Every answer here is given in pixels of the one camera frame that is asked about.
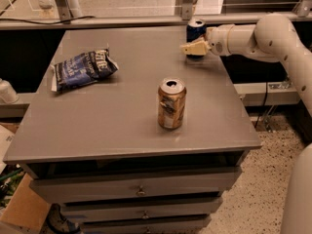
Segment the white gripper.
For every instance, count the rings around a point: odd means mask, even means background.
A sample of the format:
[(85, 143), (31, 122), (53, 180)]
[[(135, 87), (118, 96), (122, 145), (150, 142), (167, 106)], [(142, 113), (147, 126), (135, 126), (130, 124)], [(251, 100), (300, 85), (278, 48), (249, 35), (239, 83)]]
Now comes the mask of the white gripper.
[(204, 56), (209, 50), (216, 56), (230, 56), (228, 47), (229, 34), (233, 24), (223, 24), (217, 27), (208, 27), (206, 37), (199, 38), (180, 46), (182, 52), (191, 56)]

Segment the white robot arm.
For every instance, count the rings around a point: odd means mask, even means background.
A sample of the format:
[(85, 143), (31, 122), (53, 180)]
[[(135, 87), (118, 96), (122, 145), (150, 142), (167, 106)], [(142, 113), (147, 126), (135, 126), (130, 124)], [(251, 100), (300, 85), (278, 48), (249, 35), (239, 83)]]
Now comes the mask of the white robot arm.
[[(292, 22), (277, 13), (255, 24), (209, 27), (180, 49), (186, 55), (241, 55), (249, 59), (280, 62), (300, 99), (312, 115), (312, 53), (302, 44)], [(312, 143), (296, 158), (282, 217), (281, 234), (312, 234)]]

